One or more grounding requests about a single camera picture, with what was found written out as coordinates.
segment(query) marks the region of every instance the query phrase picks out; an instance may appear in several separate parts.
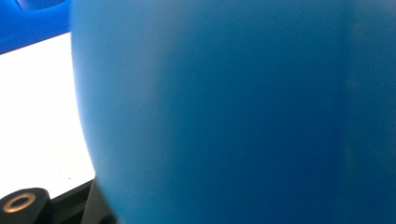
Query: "bright blue object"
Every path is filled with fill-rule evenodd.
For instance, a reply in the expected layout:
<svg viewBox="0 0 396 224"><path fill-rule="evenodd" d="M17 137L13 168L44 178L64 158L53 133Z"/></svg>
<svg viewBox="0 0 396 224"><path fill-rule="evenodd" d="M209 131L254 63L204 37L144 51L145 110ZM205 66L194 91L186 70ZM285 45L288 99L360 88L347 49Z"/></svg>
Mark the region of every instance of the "bright blue object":
<svg viewBox="0 0 396 224"><path fill-rule="evenodd" d="M69 31L70 0L0 1L0 54Z"/></svg>
<svg viewBox="0 0 396 224"><path fill-rule="evenodd" d="M76 1L78 107L123 223L395 223L391 1Z"/></svg>

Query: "round hole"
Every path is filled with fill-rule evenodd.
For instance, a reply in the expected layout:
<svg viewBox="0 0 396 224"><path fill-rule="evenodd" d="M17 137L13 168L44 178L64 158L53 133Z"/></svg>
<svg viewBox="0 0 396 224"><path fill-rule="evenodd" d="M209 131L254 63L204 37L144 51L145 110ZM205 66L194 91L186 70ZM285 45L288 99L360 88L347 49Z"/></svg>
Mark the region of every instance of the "round hole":
<svg viewBox="0 0 396 224"><path fill-rule="evenodd" d="M5 213L15 213L28 207L35 201L35 195L33 193L23 193L10 199L3 207Z"/></svg>

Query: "curved blue edge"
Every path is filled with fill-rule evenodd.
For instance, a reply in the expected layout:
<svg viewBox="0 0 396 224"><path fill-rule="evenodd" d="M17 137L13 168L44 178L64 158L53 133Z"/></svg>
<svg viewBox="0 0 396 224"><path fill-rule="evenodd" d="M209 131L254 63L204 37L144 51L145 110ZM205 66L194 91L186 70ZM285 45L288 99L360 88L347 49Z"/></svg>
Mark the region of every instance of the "curved blue edge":
<svg viewBox="0 0 396 224"><path fill-rule="evenodd" d="M22 10L15 0L1 1L0 54L69 32L70 2Z"/></svg>

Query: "metal ring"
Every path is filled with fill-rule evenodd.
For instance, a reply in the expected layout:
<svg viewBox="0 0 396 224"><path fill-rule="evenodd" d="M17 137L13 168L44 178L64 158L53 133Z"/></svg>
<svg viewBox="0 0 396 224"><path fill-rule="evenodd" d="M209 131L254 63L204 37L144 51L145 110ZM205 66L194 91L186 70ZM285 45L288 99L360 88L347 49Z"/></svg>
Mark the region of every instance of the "metal ring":
<svg viewBox="0 0 396 224"><path fill-rule="evenodd" d="M18 205L13 205L17 200L19 199L26 199L26 202ZM30 204L32 204L35 201L35 195L33 193L23 193L18 196L13 197L10 199L3 207L3 211L5 213L16 213L24 208L28 207Z"/></svg>

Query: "blue cylinder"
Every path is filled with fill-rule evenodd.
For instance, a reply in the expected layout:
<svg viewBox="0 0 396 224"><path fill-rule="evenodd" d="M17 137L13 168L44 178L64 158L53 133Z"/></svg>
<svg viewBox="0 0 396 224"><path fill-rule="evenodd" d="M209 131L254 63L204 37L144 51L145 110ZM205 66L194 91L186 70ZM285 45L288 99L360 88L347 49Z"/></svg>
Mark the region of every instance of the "blue cylinder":
<svg viewBox="0 0 396 224"><path fill-rule="evenodd" d="M74 2L78 109L116 215L394 222L396 10L386 4Z"/></svg>

